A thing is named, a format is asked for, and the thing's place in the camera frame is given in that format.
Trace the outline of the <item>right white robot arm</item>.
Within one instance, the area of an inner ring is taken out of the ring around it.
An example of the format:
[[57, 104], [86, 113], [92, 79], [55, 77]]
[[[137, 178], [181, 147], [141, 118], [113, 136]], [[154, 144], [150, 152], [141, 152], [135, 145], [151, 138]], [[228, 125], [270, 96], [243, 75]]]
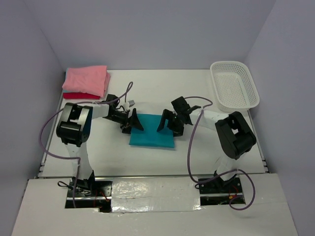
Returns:
[[[184, 133], [185, 125], [192, 125], [193, 130], [187, 153], [189, 177], [196, 185], [213, 181], [217, 191], [225, 192], [231, 187], [231, 182], [237, 173], [242, 172], [236, 167], [236, 161], [252, 149], [256, 144], [256, 136], [240, 112], [235, 111], [230, 114], [212, 112], [206, 109], [213, 105], [211, 100], [207, 99], [209, 103], [204, 106], [190, 106], [187, 99], [187, 97], [181, 96], [171, 102], [173, 111], [163, 110], [157, 132], [160, 132], [166, 126], [173, 132], [173, 136], [180, 137]], [[192, 143], [199, 126], [217, 133], [220, 147], [224, 153], [214, 176], [203, 181], [193, 177], [190, 167]]]

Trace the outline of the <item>teal blue t shirt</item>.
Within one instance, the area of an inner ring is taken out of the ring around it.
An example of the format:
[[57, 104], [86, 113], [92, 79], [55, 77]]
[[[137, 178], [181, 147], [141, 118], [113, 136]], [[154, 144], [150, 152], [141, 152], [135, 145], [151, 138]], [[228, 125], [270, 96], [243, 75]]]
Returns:
[[139, 147], [154, 147], [154, 148], [174, 148], [173, 132], [166, 126], [157, 132], [161, 115], [139, 114], [138, 118], [144, 128], [140, 131], [132, 128], [129, 145]]

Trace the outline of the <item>red t shirt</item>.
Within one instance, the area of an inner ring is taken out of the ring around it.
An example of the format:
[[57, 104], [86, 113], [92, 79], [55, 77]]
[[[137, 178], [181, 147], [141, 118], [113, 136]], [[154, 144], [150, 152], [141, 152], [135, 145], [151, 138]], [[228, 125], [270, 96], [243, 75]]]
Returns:
[[81, 92], [64, 92], [64, 99], [88, 99], [88, 100], [99, 100], [100, 97], [96, 95], [92, 95], [89, 93], [81, 93]]

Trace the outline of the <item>pink t shirt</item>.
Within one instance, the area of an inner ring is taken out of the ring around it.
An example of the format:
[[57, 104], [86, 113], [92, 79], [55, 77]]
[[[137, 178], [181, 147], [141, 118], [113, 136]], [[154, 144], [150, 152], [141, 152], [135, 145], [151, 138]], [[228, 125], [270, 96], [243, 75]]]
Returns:
[[103, 97], [107, 91], [111, 75], [106, 65], [68, 68], [62, 89], [68, 92], [89, 93]]

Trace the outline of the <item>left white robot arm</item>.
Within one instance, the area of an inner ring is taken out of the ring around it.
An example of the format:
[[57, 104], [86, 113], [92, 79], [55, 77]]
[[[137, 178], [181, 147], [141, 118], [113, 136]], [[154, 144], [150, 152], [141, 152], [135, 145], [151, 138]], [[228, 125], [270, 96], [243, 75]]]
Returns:
[[74, 167], [75, 176], [72, 181], [76, 185], [76, 189], [85, 196], [90, 196], [96, 191], [95, 175], [87, 151], [87, 140], [90, 136], [92, 120], [104, 118], [116, 122], [124, 134], [130, 134], [132, 128], [144, 130], [137, 117], [136, 109], [130, 111], [124, 108], [119, 111], [118, 105], [118, 97], [109, 94], [105, 101], [89, 106], [68, 102], [60, 116], [56, 134], [65, 144], [69, 156], [80, 158], [79, 167]]

